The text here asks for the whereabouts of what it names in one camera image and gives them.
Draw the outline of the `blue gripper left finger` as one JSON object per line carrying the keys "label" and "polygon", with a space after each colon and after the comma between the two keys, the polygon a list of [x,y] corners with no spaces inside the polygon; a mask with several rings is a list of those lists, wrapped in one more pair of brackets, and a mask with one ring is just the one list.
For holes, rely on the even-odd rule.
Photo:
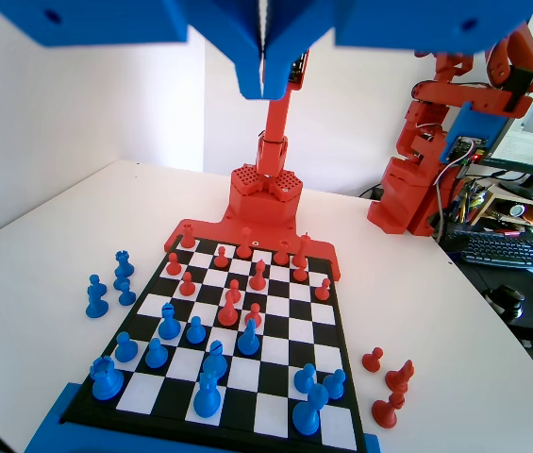
{"label": "blue gripper left finger", "polygon": [[0,13],[45,47],[184,42],[191,26],[232,61],[241,94],[262,97],[257,1],[0,1]]}

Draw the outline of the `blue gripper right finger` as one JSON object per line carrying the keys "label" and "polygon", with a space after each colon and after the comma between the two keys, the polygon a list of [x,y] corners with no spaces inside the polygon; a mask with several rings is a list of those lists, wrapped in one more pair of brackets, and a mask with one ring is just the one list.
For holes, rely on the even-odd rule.
{"label": "blue gripper right finger", "polygon": [[533,14],[533,1],[270,1],[264,96],[286,91],[291,64],[331,28],[338,46],[475,54]]}

